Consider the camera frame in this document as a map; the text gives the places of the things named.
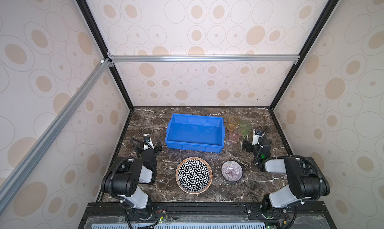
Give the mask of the flower pattern orange rim plate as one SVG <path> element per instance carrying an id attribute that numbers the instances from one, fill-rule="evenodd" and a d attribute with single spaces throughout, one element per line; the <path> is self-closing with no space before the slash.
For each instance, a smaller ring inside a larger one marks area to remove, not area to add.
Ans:
<path id="1" fill-rule="evenodd" d="M 175 176 L 180 189 L 191 195 L 202 194 L 213 181 L 210 165 L 199 157 L 184 159 L 178 165 Z"/>

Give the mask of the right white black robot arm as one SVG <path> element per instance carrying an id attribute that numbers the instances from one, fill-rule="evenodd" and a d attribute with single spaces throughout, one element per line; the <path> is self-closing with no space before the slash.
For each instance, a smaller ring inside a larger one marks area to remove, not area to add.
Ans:
<path id="1" fill-rule="evenodd" d="M 258 137 L 258 141 L 243 140 L 242 149 L 254 154 L 254 166 L 260 171 L 284 174 L 288 185 L 264 196 L 260 211 L 267 214 L 282 209 L 317 201 L 331 192 L 331 186 L 315 160 L 308 156 L 286 155 L 271 157 L 270 141 Z"/>

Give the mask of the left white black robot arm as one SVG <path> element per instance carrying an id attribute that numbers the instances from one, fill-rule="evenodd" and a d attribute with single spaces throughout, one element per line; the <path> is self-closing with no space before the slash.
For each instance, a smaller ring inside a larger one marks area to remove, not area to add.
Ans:
<path id="1" fill-rule="evenodd" d="M 151 197 L 139 184 L 152 185 L 157 177 L 157 156 L 162 146 L 137 150 L 139 157 L 117 157 L 104 176 L 101 191 L 119 200 L 121 206 L 144 217 L 153 213 Z"/>

